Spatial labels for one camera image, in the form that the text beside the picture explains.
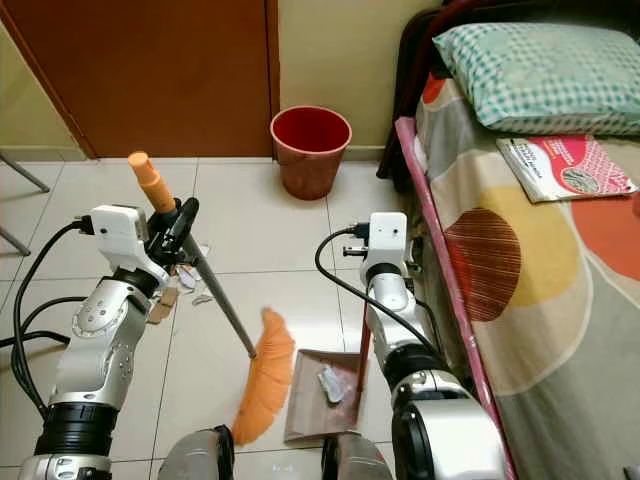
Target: metal leg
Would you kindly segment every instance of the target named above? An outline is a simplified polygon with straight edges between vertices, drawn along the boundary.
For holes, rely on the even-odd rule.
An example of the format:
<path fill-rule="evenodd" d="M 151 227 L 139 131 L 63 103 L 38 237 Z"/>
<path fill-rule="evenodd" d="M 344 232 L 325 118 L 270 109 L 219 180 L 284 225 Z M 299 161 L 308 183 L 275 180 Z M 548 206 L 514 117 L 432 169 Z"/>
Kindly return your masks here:
<path fill-rule="evenodd" d="M 34 185 L 36 185 L 40 190 L 42 190 L 43 192 L 48 192 L 49 191 L 49 187 L 47 187 L 44 183 L 42 183 L 38 178 L 34 177 L 33 175 L 31 175 L 31 173 L 29 173 L 27 170 L 25 170 L 24 168 L 22 168 L 20 165 L 18 165 L 16 162 L 14 162 L 13 160 L 9 160 L 8 158 L 5 158 L 3 156 L 0 156 L 0 160 L 2 160 L 4 163 L 6 163 L 7 165 L 9 165 L 11 168 L 13 168 L 16 172 L 18 172 L 20 175 L 22 175 L 24 178 L 26 178 L 27 180 L 29 180 L 31 183 L 33 183 Z"/>
<path fill-rule="evenodd" d="M 205 285 L 209 287 L 211 294 L 216 299 L 216 301 L 218 302 L 218 305 L 220 305 L 220 308 L 229 319 L 231 326 L 240 337 L 240 340 L 242 341 L 245 348 L 247 349 L 247 352 L 249 353 L 249 357 L 254 358 L 256 356 L 256 349 L 253 347 L 253 343 L 251 343 L 251 339 L 249 338 L 247 331 L 242 326 L 242 323 L 240 323 L 240 320 L 238 319 L 238 315 L 236 314 L 235 310 L 231 306 L 229 299 L 227 298 L 224 291 L 222 290 L 222 286 L 220 285 L 220 283 L 218 283 L 218 279 L 213 274 L 211 267 L 209 267 L 209 264 L 207 263 L 207 259 L 202 255 L 202 252 L 200 251 L 200 247 L 198 246 L 196 241 L 193 239 L 191 234 L 189 234 L 187 239 L 184 241 L 182 248 L 187 253 L 187 255 L 196 259 L 197 261 L 196 270 L 198 270 L 198 273 L 202 277 L 202 280 L 204 281 Z"/>
<path fill-rule="evenodd" d="M 24 244 L 16 237 L 7 232 L 4 228 L 0 227 L 0 237 L 4 238 L 7 242 L 13 245 L 25 257 L 31 255 L 31 250 L 24 246 Z"/>

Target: broom handle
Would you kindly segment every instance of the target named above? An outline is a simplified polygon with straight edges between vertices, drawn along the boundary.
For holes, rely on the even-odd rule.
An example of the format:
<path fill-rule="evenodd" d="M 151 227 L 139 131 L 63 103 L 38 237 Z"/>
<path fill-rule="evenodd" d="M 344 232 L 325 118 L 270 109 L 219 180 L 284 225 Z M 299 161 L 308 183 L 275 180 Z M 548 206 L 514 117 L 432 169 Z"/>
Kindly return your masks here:
<path fill-rule="evenodd" d="M 364 302 L 364 311 L 362 312 L 362 335 L 360 336 L 360 357 L 358 361 L 358 384 L 356 386 L 356 405 L 360 404 L 360 396 L 364 390 L 364 376 L 367 372 L 367 360 L 369 358 L 369 340 L 371 339 L 371 330 L 367 325 L 367 310 L 369 304 Z"/>
<path fill-rule="evenodd" d="M 185 239 L 184 244 L 182 245 L 182 248 L 187 253 L 187 255 L 189 255 L 190 257 L 196 260 L 195 267 L 196 267 L 196 270 L 198 270 L 198 273 L 200 274 L 200 276 L 202 277 L 202 281 L 209 288 L 209 291 L 213 295 L 213 298 L 216 299 L 216 301 L 218 302 L 218 305 L 220 305 L 220 308 L 222 309 L 224 314 L 227 316 L 229 323 L 231 323 L 231 326 L 238 334 L 238 337 L 240 337 L 240 340 L 244 344 L 244 347 L 247 349 L 247 353 L 249 354 L 249 357 L 255 358 L 256 350 L 253 347 L 253 343 L 251 343 L 251 339 L 249 338 L 247 331 L 244 329 L 244 326 L 242 325 L 242 323 L 240 323 L 240 320 L 238 319 L 238 315 L 233 309 L 231 302 L 229 302 L 227 295 L 224 293 L 224 290 L 222 290 L 222 286 L 218 282 L 218 279 L 216 278 L 216 276 L 213 274 L 211 267 L 209 267 L 209 264 L 207 263 L 207 259 L 204 257 L 204 255 L 202 255 L 202 252 L 200 251 L 200 247 L 198 246 L 196 241 L 193 239 L 191 234 L 189 234 Z"/>
<path fill-rule="evenodd" d="M 147 195 L 147 198 L 153 205 L 153 208 L 160 214 L 171 214 L 176 209 L 176 202 L 167 188 L 167 184 L 160 173 L 153 167 L 149 156 L 144 152 L 134 152 L 129 155 L 129 165 L 138 177 L 138 184 Z M 247 349 L 250 358 L 255 358 L 256 350 L 251 343 L 251 339 L 244 329 L 242 323 L 238 319 L 238 315 L 231 306 L 231 302 L 222 290 L 222 286 L 213 274 L 211 267 L 207 263 L 207 259 L 202 255 L 200 247 L 193 239 L 191 234 L 187 236 L 182 245 L 183 250 L 190 257 L 195 259 L 195 267 L 202 277 L 205 285 L 211 291 L 211 294 L 220 305 L 220 308 L 227 316 L 231 326 L 240 337 L 240 340 Z"/>

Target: bed frame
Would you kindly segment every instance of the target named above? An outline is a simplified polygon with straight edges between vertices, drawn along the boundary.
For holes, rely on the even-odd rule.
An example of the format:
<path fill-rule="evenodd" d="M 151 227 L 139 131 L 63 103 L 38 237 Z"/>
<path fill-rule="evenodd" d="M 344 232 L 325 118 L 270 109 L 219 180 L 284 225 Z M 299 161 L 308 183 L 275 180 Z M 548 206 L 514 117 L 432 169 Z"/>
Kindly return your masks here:
<path fill-rule="evenodd" d="M 418 167 L 413 152 L 415 111 L 429 73 L 448 76 L 432 38 L 449 28 L 465 23 L 496 21 L 580 21 L 582 23 L 621 30 L 640 40 L 640 0 L 454 0 L 445 1 L 436 10 L 416 14 L 404 29 L 400 41 L 396 87 L 394 93 L 393 126 L 389 133 L 378 177 L 391 177 L 397 191 L 404 192 L 416 185 L 426 195 L 420 195 L 420 208 L 427 224 L 442 276 L 449 293 L 453 316 L 469 360 L 478 399 L 502 431 L 493 394 L 482 365 L 462 293 L 453 270 L 449 251 L 442 233 L 431 190 L 424 172 Z M 516 480 L 511 456 L 507 450 L 507 475 Z"/>
<path fill-rule="evenodd" d="M 393 122 L 415 115 L 430 71 L 446 71 L 432 38 L 456 25 L 513 21 L 580 22 L 620 30 L 640 40 L 640 0 L 444 0 L 439 9 L 418 12 L 400 40 L 393 118 L 379 178 L 392 178 L 398 192 L 411 187 Z"/>

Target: trash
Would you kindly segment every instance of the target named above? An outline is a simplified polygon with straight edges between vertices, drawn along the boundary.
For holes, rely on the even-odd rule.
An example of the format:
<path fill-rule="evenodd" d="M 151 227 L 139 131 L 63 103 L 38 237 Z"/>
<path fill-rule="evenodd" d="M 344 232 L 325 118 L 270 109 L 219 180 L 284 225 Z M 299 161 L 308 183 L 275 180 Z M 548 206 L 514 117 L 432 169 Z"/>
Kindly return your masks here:
<path fill-rule="evenodd" d="M 330 403 L 340 403 L 344 398 L 344 391 L 340 379 L 329 365 L 325 365 L 320 373 L 318 373 L 320 385 L 327 394 Z"/>
<path fill-rule="evenodd" d="M 196 279 L 193 277 L 191 272 L 182 265 L 179 265 L 176 270 L 178 272 L 178 277 L 180 278 L 180 283 L 193 292 L 196 288 Z"/>
<path fill-rule="evenodd" d="M 211 300 L 213 300 L 213 297 L 211 295 L 207 295 L 203 293 L 201 295 L 198 295 L 193 300 L 191 300 L 191 305 L 193 305 L 194 307 L 197 307 L 201 303 L 207 303 L 207 302 L 210 302 Z"/>
<path fill-rule="evenodd" d="M 171 309 L 175 305 L 177 298 L 177 288 L 165 288 L 164 292 L 162 292 L 162 296 L 158 300 L 158 303 L 156 303 L 156 305 L 151 310 L 147 322 L 157 325 L 163 318 L 167 318 L 169 316 L 169 313 L 171 313 Z"/>

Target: magazine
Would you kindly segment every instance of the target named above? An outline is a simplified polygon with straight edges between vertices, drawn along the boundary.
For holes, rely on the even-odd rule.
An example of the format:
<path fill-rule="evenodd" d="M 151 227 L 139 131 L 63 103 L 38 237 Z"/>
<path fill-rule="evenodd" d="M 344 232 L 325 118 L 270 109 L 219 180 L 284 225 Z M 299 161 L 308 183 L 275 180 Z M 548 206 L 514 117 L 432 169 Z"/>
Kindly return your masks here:
<path fill-rule="evenodd" d="M 497 144 L 532 203 L 638 190 L 591 135 L 500 138 Z"/>

